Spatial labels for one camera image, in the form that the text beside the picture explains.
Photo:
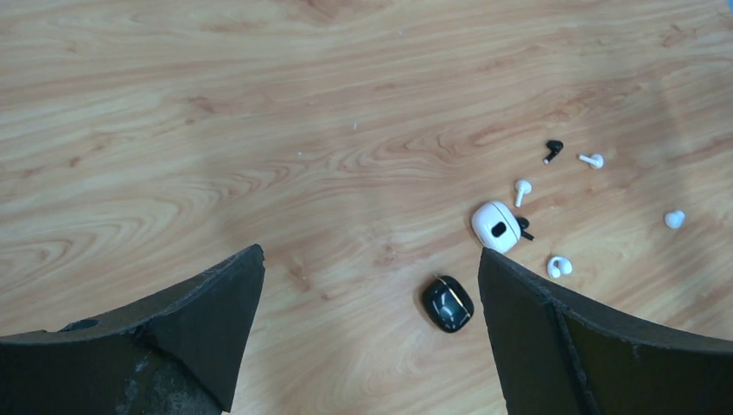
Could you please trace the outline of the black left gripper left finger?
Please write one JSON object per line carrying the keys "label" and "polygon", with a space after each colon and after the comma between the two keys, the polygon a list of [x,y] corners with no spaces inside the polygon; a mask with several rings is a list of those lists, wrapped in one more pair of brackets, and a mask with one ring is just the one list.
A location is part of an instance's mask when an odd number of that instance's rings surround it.
{"label": "black left gripper left finger", "polygon": [[233,406],[264,285],[253,245],[58,331],[1,339],[4,414],[220,414]]}

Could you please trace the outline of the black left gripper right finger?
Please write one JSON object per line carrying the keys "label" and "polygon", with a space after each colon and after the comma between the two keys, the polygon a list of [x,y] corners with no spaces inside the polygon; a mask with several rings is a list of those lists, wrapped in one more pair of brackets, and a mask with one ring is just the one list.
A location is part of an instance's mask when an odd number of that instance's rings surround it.
{"label": "black left gripper right finger", "polygon": [[478,284],[509,413],[731,413],[730,341],[615,310],[489,249]]}

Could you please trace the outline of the black glossy charging case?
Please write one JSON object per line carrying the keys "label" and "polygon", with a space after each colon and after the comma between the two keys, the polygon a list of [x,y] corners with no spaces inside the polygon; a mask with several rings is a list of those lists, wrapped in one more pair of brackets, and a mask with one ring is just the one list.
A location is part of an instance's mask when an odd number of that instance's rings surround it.
{"label": "black glossy charging case", "polygon": [[449,334],[464,328],[475,314],[470,295],[448,275],[434,277],[423,288],[420,302],[430,320]]}

